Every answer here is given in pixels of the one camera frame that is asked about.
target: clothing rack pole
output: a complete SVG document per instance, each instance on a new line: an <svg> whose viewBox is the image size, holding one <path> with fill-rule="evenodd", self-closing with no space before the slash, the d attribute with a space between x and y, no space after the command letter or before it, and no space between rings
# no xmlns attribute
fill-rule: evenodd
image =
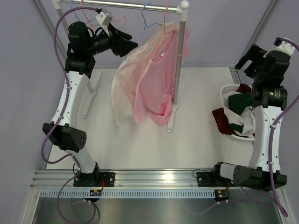
<svg viewBox="0 0 299 224"><path fill-rule="evenodd" d="M181 74L185 27L186 27L189 2L184 0L181 2L179 7L182 10L182 13L181 13L180 25L179 25L178 55L177 55L176 76L175 76L175 81L174 81L174 93L173 93L174 96L173 96L172 104L171 104L171 117L168 121L167 129L166 129L166 131L169 133L172 132L173 123L174 123L174 119L176 116L176 111L179 107L179 104L178 104L179 77Z"/></svg>
<svg viewBox="0 0 299 224"><path fill-rule="evenodd" d="M69 0L52 0L55 9L57 10L58 15L60 16L63 11L61 9L61 3L69 3ZM80 4L81 0L72 0L74 4ZM119 7L119 8L130 8L130 9L139 9L142 10L144 4L136 3L125 3L125 2L111 2L111 1L98 1L98 0L84 0L84 4L87 5L99 5L106 7ZM183 45L185 37L185 24L187 20L189 2L183 0L178 7L168 7L167 6L157 6L157 5L147 5L144 7L144 10L149 11L160 11L164 12L167 8L168 13L177 13L180 14L180 28L179 28L179 40L178 40L178 56L176 62L176 74L175 74L175 88L173 93L173 99L171 104L171 118L167 125L167 132L172 132L174 118L176 110L178 109L178 91L179 91L179 77L181 72L182 57L183 57ZM64 30L68 35L68 24L65 18L62 21Z"/></svg>

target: pink hanger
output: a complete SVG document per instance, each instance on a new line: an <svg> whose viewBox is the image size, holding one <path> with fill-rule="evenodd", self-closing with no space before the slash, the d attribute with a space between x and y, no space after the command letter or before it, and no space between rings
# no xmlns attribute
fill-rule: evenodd
<svg viewBox="0 0 299 224"><path fill-rule="evenodd" d="M81 0L81 1L80 1L80 6L82 6L83 2L84 2L84 0ZM84 12L83 9L82 9L82 12L83 12L83 14L84 14L86 20L88 21L88 23L89 23L89 25L90 25L90 28L91 28L91 27L97 27L97 26L99 26L99 24L92 24L92 23L90 22L90 20L88 19L87 15L85 14L85 12ZM120 27L118 27L118 29L122 29L122 28L124 27L124 25L127 23L127 18L126 18L126 16L122 16L122 17L118 18L117 20L111 20L111 22L118 22L118 21L121 20L121 19L125 19L125 22L124 22Z"/></svg>
<svg viewBox="0 0 299 224"><path fill-rule="evenodd" d="M160 40L160 42L159 42L159 44L158 44L158 47L156 48L156 51L155 51L155 53L153 54L152 59L156 56L156 53L157 53L157 51L158 51L158 49L159 49L159 47L160 47L160 45L161 45L161 43L162 43L162 40L164 39L165 35L166 35L166 34L173 33L173 32L175 31L175 30L172 30L172 31L166 33L166 30L165 30L166 13L167 13L167 9L168 9L169 6L171 6L171 5L168 5L168 6L166 7L165 11L164 11L164 24L163 24L164 32L163 32L163 37L162 37L162 39Z"/></svg>

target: black mounting bracket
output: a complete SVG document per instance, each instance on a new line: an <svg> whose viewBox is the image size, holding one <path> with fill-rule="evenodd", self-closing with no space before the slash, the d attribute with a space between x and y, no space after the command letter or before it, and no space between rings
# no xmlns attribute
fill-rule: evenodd
<svg viewBox="0 0 299 224"><path fill-rule="evenodd" d="M197 172L196 180L199 187L226 187L228 185L228 181L230 182L230 187L235 187L229 179L223 177L214 178L213 171Z"/></svg>
<svg viewBox="0 0 299 224"><path fill-rule="evenodd" d="M115 173L114 172L100 172L99 166L96 163L92 173L85 174L80 173L77 178L74 179L74 187L102 187L102 181L104 181L104 187L114 187Z"/></svg>
<svg viewBox="0 0 299 224"><path fill-rule="evenodd" d="M74 187L101 187L101 179L104 180L104 187L114 187L114 182L115 182L115 173L113 172L99 172L99 179L98 181L94 184L94 185L90 185L88 183L86 183L84 178L80 178L80 176L78 178L76 178L74 180Z"/></svg>

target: gray wall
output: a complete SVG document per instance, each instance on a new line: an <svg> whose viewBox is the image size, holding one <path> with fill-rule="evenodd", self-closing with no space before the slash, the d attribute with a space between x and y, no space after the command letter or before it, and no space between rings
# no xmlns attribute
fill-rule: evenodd
<svg viewBox="0 0 299 224"><path fill-rule="evenodd" d="M34 171L44 166L42 126L58 105L63 76L30 0L2 0L0 30L0 217L15 224Z"/></svg>
<svg viewBox="0 0 299 224"><path fill-rule="evenodd" d="M273 42L276 37L287 37L297 44L299 43L299 1L288 0L278 1L269 20L261 31L255 44L265 50L275 48ZM282 85L288 90L289 98L288 105L299 94L299 53L295 51L291 58L291 64L285 74L285 79ZM283 119L279 158L281 163L281 172L288 176L286 190L294 215L299 222L299 195L296 194L299 185L299 150L298 150L298 126L299 126L299 105L296 105Z"/></svg>
<svg viewBox="0 0 299 224"><path fill-rule="evenodd" d="M147 0L115 0L119 2L133 2L145 4ZM58 20L52 1L41 0L53 23ZM152 4L178 6L181 0L151 0ZM189 0L190 8L187 26L190 31L189 46L191 53L184 66L228 66L238 60L244 51L250 37L261 19L270 0ZM63 3L64 11L69 10L70 4ZM114 18L127 16L128 22L123 31L128 32L135 39L143 31L143 19L140 10L108 8ZM78 16L85 21L79 11ZM163 13L146 11L148 24L163 23ZM95 17L90 12L89 18ZM177 20L179 15L167 14L166 21ZM69 24L76 21L74 14L67 17ZM157 26L151 27L138 40L139 45L144 44L156 32ZM67 37L61 30L61 38L67 44ZM122 59L116 57L111 51L99 54L96 57L97 67L118 67Z"/></svg>

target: clothes hanger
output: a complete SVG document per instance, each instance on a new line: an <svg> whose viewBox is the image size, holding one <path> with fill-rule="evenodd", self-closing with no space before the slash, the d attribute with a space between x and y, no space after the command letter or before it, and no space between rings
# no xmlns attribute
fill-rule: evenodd
<svg viewBox="0 0 299 224"><path fill-rule="evenodd" d="M168 6L166 7L165 11L164 11L164 24L163 24L164 32L163 32L163 36L162 36L162 38L161 38L161 40L160 40L160 43L158 44L158 46L157 46L157 48L156 48L155 53L153 54L152 59L156 56L156 53L157 53L157 51L158 51L158 49L159 49L159 47L160 47L160 45L161 45L161 43L162 43L162 40L164 39L165 35L166 35L166 34L173 33L173 32L175 31L175 30L172 30L172 31L170 31L170 32L166 32L166 30L165 30L166 13L167 13L167 10L168 10L168 7L169 7L169 6L171 6L171 5L168 5Z"/></svg>
<svg viewBox="0 0 299 224"><path fill-rule="evenodd" d="M161 23L153 23L153 24L151 24L150 26L148 26L148 25L146 24L146 20L145 20L145 17L144 17L143 12L144 12L144 8L145 8L146 6L148 6L148 5L150 5L150 2L146 3L146 4L143 6L142 10L141 10L141 15L142 15L143 20L144 20L144 26L143 26L143 32L140 33L140 34L136 37L136 40L138 40L138 38L139 38L142 34L145 33L145 28L149 29L149 28L151 28L153 25L162 25Z"/></svg>
<svg viewBox="0 0 299 224"><path fill-rule="evenodd" d="M82 6L83 2L84 2L84 0L81 0L81 1L80 1L80 6ZM91 27L99 26L99 24L92 24L92 23L91 23L92 21L96 20L96 18L94 18L94 19L92 19L92 20L89 20L88 17L87 17L87 15L85 14L84 10L82 10L82 12L83 12L83 14L84 14L84 16L85 16L85 18L86 18L86 20L87 20L87 22L86 22L85 24L88 24L88 23L89 23L90 28L91 28ZM81 21L81 20L79 19L78 15L76 14L75 11L74 11L74 14L75 14L77 20L78 20L78 21ZM122 16L122 17L118 18L117 20L111 20L111 22L118 22L118 21L121 20L121 19L125 19L125 22L124 22L120 27L118 27L118 29L122 29L122 28L124 27L124 25L127 23L127 17L126 17L126 16Z"/></svg>

